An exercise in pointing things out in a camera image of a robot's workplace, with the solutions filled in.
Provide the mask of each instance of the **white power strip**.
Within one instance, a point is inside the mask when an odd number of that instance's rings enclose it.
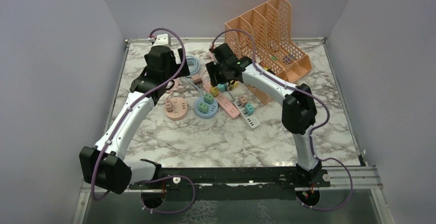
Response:
[[[259,121],[258,117],[256,117],[256,115],[254,115],[254,114],[248,115],[247,112],[245,111],[245,108],[243,108],[239,104],[239,101],[237,98],[233,103],[236,106],[236,108],[239,110],[239,112],[241,113],[242,118],[245,119],[245,121],[247,122],[248,126],[250,126],[251,129],[255,129],[256,127],[258,127],[260,125],[260,121]]]

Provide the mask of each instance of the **floor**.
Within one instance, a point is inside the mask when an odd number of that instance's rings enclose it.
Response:
[[[312,93],[324,101],[330,109],[329,123],[314,132],[315,144],[320,158],[335,157],[345,165],[359,165],[356,148],[350,133],[340,96],[330,69],[323,44],[319,42],[297,42],[311,59],[313,69],[299,84],[306,83]],[[185,43],[188,55],[198,57],[202,63],[209,62],[210,42]],[[173,43],[172,49],[178,48]],[[129,92],[131,82],[146,65],[143,58],[150,50],[148,43],[130,45],[129,54],[123,71],[120,88],[112,120],[118,115]],[[163,96],[157,106],[142,122],[134,136],[125,162],[146,158],[162,164],[164,167],[241,167],[241,166],[293,166],[297,162],[297,152],[293,137],[281,123],[281,106],[273,101],[262,105],[242,84],[232,91],[238,97],[246,95],[249,103],[255,107],[255,115],[261,125],[250,130],[241,118],[230,119],[223,110],[219,110],[212,119],[199,118],[192,105],[199,93],[187,83],[181,82],[187,89],[182,94],[189,105],[188,115],[180,121],[169,120],[164,111]],[[326,118],[326,112],[318,105],[317,123]],[[323,165],[337,165],[325,162]]]

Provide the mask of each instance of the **teal cube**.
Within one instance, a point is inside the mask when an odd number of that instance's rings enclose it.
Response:
[[[251,104],[245,105],[245,111],[248,115],[252,115],[255,113],[255,108]]]
[[[201,102],[198,104],[198,110],[200,110],[201,112],[207,113],[207,111],[209,111],[209,105],[207,105],[204,102]]]
[[[213,96],[211,94],[207,93],[204,95],[203,100],[208,104],[212,104]]]
[[[227,89],[227,85],[225,85],[225,84],[218,84],[216,87],[218,88],[218,90],[220,92],[225,92]]]

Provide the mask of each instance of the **brown cube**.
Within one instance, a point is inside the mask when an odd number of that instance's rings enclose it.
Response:
[[[247,98],[245,98],[245,96],[240,96],[238,98],[238,101],[242,107],[245,107],[245,105],[247,105],[247,103],[248,103]]]
[[[171,102],[171,100],[165,101],[165,109],[167,110],[167,112],[172,112],[174,110],[173,103]]]
[[[191,79],[192,79],[192,81],[194,82],[194,84],[201,84],[203,81],[202,81],[202,78],[200,77],[200,75],[198,75],[198,74],[194,74],[194,75],[192,75],[191,76]]]

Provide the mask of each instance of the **white marble pattern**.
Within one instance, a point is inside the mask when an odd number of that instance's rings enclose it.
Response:
[[[187,54],[204,63],[210,59],[207,49],[210,43],[186,43]],[[342,108],[342,103],[321,42],[297,43],[311,59],[312,72],[300,83],[306,83],[314,95],[326,102],[331,112],[330,122],[314,132],[316,148],[321,158],[336,157],[346,165],[359,165],[356,149]],[[115,104],[114,115],[118,115],[131,82],[146,65],[143,58],[150,44],[130,45],[129,55],[123,72]],[[190,110],[180,121],[171,121],[165,116],[164,95],[157,106],[142,122],[131,142],[126,162],[146,158],[164,167],[228,167],[228,166],[292,166],[297,162],[297,152],[291,133],[281,124],[281,106],[277,102],[262,105],[242,84],[232,91],[234,96],[242,94],[256,108],[255,114],[261,121],[260,127],[250,130],[241,118],[231,120],[223,110],[209,120],[199,118],[192,108],[199,93],[191,85],[183,83],[184,97]],[[326,113],[317,103],[317,123],[325,120]],[[337,165],[329,161],[323,165]]]

